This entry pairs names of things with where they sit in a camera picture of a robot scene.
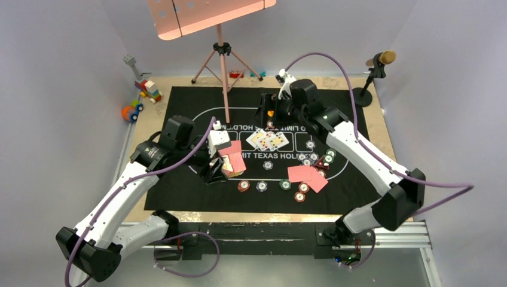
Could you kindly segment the red poker chip stack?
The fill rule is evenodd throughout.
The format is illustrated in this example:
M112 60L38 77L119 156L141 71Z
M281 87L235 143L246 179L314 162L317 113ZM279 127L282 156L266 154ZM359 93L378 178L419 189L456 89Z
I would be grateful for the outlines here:
M238 185L237 185L237 189L240 191L240 192L245 192L247 191L248 189L250 189L250 182L247 181L247 180L241 180L239 181Z

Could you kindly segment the red chips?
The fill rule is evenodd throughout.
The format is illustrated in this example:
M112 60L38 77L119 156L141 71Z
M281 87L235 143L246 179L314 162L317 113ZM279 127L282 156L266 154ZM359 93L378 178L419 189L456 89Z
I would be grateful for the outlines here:
M317 170L317 171L319 172L320 175L322 175L323 177L326 178L326 173L323 170ZM306 184L306 182L300 182L298 184L298 191L294 194L295 201L298 203L304 202L306 199L306 194L309 191L313 191L313 190Z

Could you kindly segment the black poker table mat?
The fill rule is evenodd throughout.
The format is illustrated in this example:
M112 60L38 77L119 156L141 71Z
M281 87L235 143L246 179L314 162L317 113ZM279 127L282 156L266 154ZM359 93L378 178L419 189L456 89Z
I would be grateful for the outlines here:
M326 171L328 184L316 194L309 192L302 203L294 199L298 187L283 190L279 181L287 178L287 168L298 165L296 154L311 152L307 141L314 141L302 126L289 126L283 130L289 143L276 151L253 149L246 139L255 130L251 120L260 102L262 88L234 88L228 97L230 124L227 131L232 140L242 142L242 154L246 165L243 174L225 182L205 184L197 172L189 166L181 166L165 173L147 194L145 208L190 212L247 212L247 213L302 213L342 214L361 207L378 198L372 184L342 155L336 156ZM322 155L327 146L315 141L314 152ZM272 161L271 170L262 166ZM251 186L245 192L237 189L239 181L247 180ZM256 184L265 181L265 192L256 190Z

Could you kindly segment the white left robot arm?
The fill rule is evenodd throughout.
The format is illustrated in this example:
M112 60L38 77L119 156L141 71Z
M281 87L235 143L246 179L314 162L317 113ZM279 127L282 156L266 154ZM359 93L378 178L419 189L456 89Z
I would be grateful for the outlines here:
M222 170L223 149L231 146L229 134L212 119L206 131L193 137L194 122L171 117L163 130L140 143L123 173L100 203L75 227L63 227L56 241L67 259L65 285L71 284L71 268L86 280L103 282L120 262L144 246L162 242L169 245L195 243L200 231L183 232L179 219L165 210L153 212L146 220L123 228L121 225L138 200L167 172L184 164L202 168L205 183L226 180Z

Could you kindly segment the lone blue chip mid-table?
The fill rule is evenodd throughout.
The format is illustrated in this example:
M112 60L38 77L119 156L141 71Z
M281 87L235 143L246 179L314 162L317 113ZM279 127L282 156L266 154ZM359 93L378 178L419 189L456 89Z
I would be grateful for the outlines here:
M274 164L272 161L267 160L267 161L263 162L262 166L265 170L271 170L273 168Z

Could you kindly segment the aluminium mounting rail frame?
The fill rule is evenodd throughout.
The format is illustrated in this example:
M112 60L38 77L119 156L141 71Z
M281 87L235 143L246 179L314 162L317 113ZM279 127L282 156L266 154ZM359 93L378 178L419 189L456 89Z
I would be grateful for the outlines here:
M178 222L152 216L136 225L120 226L112 242L98 246L83 241L73 259L97 282L106 280L132 253L150 248L155 262L197 261L205 255L313 256L357 267L375 248L428 248L430 238L421 222L397 230L375 228L347 236L331 222Z

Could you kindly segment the colourful toy block train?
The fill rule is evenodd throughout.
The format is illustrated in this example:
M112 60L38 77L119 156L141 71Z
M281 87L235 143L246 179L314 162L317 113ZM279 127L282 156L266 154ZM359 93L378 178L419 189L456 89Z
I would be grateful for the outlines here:
M135 87L139 90L139 95L142 98L147 98L152 103L157 103L162 100L162 92L159 90L156 83L151 80L135 81Z

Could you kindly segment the red triangular all-in marker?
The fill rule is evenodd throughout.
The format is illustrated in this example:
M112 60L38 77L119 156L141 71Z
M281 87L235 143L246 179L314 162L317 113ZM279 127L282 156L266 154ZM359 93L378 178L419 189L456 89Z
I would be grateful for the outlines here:
M318 168L318 169L324 169L324 170L328 170L329 169L329 164L326 163L324 161L324 159L319 159L317 162L315 162L315 164L313 165L314 167Z

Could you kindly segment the green poker chip stack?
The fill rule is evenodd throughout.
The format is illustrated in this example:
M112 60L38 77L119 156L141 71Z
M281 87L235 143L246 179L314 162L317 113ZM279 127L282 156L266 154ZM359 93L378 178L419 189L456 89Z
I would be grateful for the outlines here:
M283 190L290 190L291 189L291 182L288 179L282 179L279 181L279 186Z

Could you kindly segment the orange blue toy wheel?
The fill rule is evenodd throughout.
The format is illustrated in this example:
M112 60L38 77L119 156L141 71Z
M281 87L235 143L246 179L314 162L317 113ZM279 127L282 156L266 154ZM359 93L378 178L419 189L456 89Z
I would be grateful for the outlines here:
M143 103L138 100L134 100L129 106L125 106L122 109L121 115L126 121L134 123L138 120L139 114L141 111L143 111L143 109Z

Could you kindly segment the blue poker chip stack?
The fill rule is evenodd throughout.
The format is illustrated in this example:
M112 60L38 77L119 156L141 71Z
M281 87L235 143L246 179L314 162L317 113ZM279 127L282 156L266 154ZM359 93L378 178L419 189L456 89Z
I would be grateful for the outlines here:
M268 184L265 181L259 181L256 184L256 190L259 192L263 193L263 192L267 191L267 189L268 189Z

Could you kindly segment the small red toy block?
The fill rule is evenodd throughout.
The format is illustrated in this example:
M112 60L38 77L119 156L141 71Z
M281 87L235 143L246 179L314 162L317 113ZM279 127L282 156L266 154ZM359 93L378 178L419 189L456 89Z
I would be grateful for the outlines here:
M244 70L234 70L234 71L230 71L228 73L228 75L230 78L234 78L234 79L243 78L245 76L245 71Z

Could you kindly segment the pink music stand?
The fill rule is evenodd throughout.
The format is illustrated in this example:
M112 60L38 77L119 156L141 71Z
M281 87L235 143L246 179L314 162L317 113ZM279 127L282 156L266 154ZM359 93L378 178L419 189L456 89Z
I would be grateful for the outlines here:
M276 0L254 1L172 1L172 0L148 0L147 4L154 21L154 27L158 37L163 41L171 41L176 38L196 33L198 31L215 27L218 41L213 45L201 68L192 78L191 83L196 83L213 55L218 54L221 75L216 76L222 84L224 98L225 120L230 122L230 107L228 104L228 92L234 87L235 82L229 83L226 57L233 55L247 70L254 74L258 81L264 77L253 67L245 62L224 40L222 24L239 17L270 8L276 4Z

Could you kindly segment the gold microphone on stand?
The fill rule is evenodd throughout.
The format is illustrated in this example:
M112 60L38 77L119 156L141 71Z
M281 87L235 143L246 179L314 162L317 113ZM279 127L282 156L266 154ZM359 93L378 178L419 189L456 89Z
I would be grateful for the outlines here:
M375 79L382 79L386 77L385 66L393 63L396 60L397 54L392 50L386 50L377 53L372 59L366 61L366 66L369 70L369 75L366 79L365 85L362 88L354 88L353 96L356 106L362 108L370 106L372 103L372 93L368 90L370 85L373 84Z

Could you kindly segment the grey toy block tower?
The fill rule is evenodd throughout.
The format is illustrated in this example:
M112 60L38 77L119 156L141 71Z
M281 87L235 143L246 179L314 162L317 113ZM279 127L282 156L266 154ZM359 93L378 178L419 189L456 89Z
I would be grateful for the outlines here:
M142 81L141 73L139 72L138 68L136 67L136 59L133 56L131 56L130 54L126 54L123 57L123 61L127 66L130 67L130 69L134 73L136 81Z

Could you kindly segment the green chips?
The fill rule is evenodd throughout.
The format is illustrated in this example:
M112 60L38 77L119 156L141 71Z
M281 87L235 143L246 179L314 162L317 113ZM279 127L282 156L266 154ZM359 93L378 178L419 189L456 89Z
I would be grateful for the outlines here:
M325 164L333 163L336 155L337 155L336 150L334 150L332 148L327 149L325 155L323 156L323 162Z

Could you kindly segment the blue chips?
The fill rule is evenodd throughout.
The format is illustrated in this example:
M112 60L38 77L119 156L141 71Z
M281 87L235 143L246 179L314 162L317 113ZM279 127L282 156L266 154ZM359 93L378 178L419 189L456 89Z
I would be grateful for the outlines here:
M316 144L314 141L307 141L306 148L310 149L311 152L307 152L307 153L299 152L296 154L297 160L300 161L300 163L302 165L312 166L318 161L319 155L313 151L315 146L316 146Z

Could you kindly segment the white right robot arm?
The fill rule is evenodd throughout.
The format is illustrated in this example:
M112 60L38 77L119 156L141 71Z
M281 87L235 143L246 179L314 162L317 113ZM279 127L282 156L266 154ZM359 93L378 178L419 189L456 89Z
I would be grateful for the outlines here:
M391 160L357 131L355 122L336 107L326 107L315 83L296 79L285 69L276 75L276 94L263 94L254 125L276 128L299 125L323 144L343 155L373 185L380 198L357 207L335 222L335 236L350 243L359 233L383 227L395 231L423 206L424 173L408 171Z

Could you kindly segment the red playing card box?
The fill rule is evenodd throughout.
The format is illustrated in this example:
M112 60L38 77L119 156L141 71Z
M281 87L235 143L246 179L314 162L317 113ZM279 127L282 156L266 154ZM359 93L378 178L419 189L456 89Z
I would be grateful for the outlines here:
M222 156L222 172L226 178L233 178L241 175L246 170L246 165L241 152Z

